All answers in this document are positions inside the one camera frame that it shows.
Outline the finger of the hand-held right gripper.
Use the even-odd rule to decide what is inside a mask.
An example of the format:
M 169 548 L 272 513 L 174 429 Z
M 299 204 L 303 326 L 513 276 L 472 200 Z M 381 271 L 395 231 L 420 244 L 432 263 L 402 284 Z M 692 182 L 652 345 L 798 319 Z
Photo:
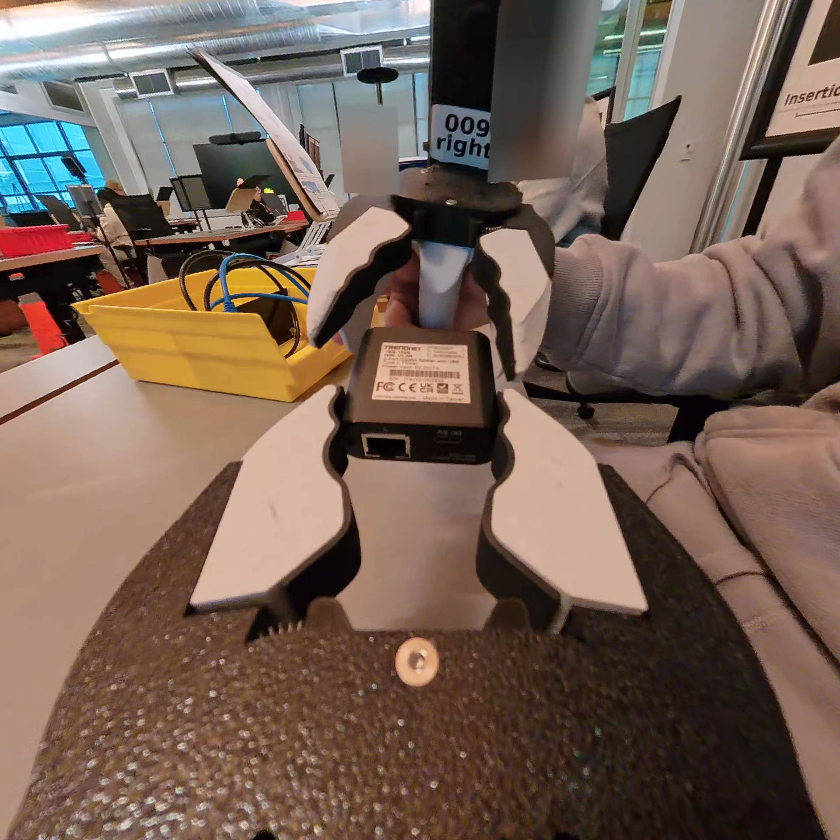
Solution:
M 358 350 L 388 277 L 413 254 L 413 229 L 398 213 L 373 206 L 325 246 L 308 297 L 308 340 L 321 348 L 335 336 Z
M 522 377 L 547 326 L 551 278 L 530 233 L 498 228 L 476 242 L 470 273 L 486 294 L 488 316 L 508 382 Z

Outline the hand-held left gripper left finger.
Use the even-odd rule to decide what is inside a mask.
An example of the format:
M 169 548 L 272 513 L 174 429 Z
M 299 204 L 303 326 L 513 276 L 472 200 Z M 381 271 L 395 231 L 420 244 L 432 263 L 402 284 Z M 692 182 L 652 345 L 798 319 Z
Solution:
M 246 451 L 190 598 L 194 611 L 307 611 L 361 568 L 340 435 L 346 398 L 326 385 Z

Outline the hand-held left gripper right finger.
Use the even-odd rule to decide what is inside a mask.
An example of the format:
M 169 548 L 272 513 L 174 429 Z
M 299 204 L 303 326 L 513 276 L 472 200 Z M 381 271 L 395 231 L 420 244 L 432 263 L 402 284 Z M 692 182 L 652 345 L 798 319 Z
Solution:
M 497 405 L 476 553 L 483 587 L 520 602 L 538 631 L 560 631 L 575 607 L 644 615 L 648 600 L 595 458 L 520 392 L 499 392 Z

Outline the black ethernet splitter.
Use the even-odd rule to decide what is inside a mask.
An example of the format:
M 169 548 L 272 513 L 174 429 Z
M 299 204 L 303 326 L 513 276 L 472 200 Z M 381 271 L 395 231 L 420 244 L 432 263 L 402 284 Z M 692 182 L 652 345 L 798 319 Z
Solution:
M 490 462 L 499 423 L 493 366 L 482 332 L 369 329 L 343 402 L 347 454 L 452 465 Z

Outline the person's right forearm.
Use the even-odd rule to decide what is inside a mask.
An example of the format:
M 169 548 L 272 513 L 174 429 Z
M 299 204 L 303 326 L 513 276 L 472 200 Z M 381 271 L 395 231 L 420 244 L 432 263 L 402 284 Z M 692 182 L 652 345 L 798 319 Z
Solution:
M 540 350 L 562 371 L 721 401 L 838 392 L 838 140 L 762 237 L 654 263 L 585 235 L 554 260 Z

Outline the person's right hand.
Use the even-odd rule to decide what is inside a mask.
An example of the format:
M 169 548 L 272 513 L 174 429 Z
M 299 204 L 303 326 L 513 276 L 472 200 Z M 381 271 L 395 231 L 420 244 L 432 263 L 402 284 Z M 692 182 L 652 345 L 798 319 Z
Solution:
M 476 283 L 467 265 L 461 275 L 452 330 L 477 330 L 490 322 L 487 295 Z M 392 275 L 385 291 L 388 303 L 385 326 L 388 328 L 419 327 L 419 283 L 421 261 L 417 252 Z

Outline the white tablet stand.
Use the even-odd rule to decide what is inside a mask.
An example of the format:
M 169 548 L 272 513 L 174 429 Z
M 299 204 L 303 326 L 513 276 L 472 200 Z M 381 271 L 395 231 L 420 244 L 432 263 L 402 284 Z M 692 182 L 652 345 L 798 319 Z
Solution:
M 289 267 L 316 266 L 322 257 L 332 226 L 333 221 L 311 224 L 297 249 L 279 256 L 276 262 Z

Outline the printed instruction board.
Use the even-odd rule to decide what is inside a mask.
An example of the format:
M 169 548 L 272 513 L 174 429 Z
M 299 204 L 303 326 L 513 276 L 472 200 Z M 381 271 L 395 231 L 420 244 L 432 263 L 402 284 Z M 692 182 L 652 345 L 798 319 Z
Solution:
M 298 137 L 236 70 L 201 49 L 190 49 L 197 65 L 233 96 L 266 133 L 266 145 L 297 195 L 299 204 L 315 223 L 329 223 L 340 212 L 336 197 Z

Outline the wooden office table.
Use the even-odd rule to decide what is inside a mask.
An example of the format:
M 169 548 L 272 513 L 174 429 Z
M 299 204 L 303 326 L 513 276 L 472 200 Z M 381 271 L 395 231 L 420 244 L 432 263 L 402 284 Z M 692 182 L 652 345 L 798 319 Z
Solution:
M 232 227 L 213 231 L 195 231 L 187 234 L 167 236 L 142 235 L 133 243 L 135 250 L 149 256 L 187 255 L 212 246 L 249 244 L 254 240 L 274 241 L 288 234 L 299 233 L 309 227 L 309 222 L 302 219 L 284 219 L 277 224 L 263 227 Z

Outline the black monitor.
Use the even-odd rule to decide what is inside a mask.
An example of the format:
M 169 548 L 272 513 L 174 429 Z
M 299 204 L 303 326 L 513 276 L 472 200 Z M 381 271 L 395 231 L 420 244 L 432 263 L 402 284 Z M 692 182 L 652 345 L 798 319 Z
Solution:
M 282 194 L 289 203 L 298 199 L 266 141 L 251 143 L 195 143 L 193 151 L 212 209 L 223 210 L 238 180 L 264 175 L 262 188 Z

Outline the black office chair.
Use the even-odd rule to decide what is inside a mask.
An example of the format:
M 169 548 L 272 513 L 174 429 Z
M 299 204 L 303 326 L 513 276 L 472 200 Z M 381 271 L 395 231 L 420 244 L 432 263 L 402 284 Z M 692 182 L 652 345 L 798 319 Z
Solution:
M 601 235 L 617 242 L 642 195 L 655 164 L 662 154 L 676 119 L 681 97 L 622 122 L 605 126 L 605 162 L 607 190 L 604 202 Z M 546 385 L 524 382 L 524 390 L 531 398 L 576 403 L 580 419 L 589 421 L 595 407 L 602 404 L 665 405 L 677 411 L 668 433 L 668 443 L 692 441 L 701 431 L 709 415 L 718 411 L 718 402 L 707 397 L 678 395 L 646 395 L 618 385 L 575 384 L 570 374 L 565 376 L 563 390 Z

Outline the yellow storage bin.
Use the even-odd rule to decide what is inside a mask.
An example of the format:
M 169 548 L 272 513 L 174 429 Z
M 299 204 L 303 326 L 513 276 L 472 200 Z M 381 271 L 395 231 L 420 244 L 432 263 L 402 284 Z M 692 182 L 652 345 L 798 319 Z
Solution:
M 335 343 L 312 348 L 307 309 L 295 303 L 301 342 L 278 343 L 257 313 L 189 309 L 178 280 L 74 304 L 136 381 L 293 403 L 353 357 Z

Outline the person's grey sweatshirt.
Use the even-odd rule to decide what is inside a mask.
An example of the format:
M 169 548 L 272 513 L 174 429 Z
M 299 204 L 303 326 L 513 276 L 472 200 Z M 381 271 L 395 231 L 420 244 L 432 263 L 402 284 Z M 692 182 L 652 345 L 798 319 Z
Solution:
M 692 444 L 595 440 L 728 603 L 839 836 L 839 384 L 801 406 L 712 415 Z

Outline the metal column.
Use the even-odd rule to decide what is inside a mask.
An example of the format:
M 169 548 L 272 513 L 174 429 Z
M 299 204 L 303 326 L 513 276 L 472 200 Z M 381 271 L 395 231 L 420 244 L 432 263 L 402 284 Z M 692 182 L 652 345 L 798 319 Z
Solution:
M 792 1 L 767 1 L 763 5 L 724 134 L 721 158 L 710 181 L 689 248 L 692 254 L 701 252 L 718 241 L 723 230 L 729 214 L 730 201 L 740 178 L 740 155 L 747 141 L 751 120 L 758 110 L 763 84 L 770 74 L 771 60 L 780 46 L 782 29 L 793 4 Z

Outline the red storage bin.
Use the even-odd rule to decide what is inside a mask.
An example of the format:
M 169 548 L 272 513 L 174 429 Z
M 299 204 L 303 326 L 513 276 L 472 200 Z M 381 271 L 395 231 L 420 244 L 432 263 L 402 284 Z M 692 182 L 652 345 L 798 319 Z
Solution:
M 36 256 L 66 249 L 74 249 L 66 225 L 1 227 L 1 259 Z

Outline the large window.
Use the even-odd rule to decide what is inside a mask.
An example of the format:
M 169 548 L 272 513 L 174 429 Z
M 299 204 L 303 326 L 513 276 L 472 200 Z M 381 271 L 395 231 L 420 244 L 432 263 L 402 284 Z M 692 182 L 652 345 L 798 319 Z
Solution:
M 42 212 L 43 194 L 71 203 L 69 186 L 82 183 L 106 184 L 84 127 L 1 112 L 2 214 Z

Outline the black framed poster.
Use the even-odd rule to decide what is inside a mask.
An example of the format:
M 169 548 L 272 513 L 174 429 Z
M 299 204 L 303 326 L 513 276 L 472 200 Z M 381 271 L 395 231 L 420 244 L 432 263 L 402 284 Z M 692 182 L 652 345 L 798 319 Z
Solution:
M 792 2 L 740 154 L 821 154 L 839 134 L 839 2 Z

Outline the silver ceiling duct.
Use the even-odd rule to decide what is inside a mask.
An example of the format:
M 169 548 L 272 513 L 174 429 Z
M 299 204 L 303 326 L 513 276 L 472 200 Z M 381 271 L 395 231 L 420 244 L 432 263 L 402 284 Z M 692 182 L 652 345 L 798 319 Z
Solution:
M 78 81 L 213 56 L 298 54 L 427 33 L 428 1 L 2 2 L 2 84 Z

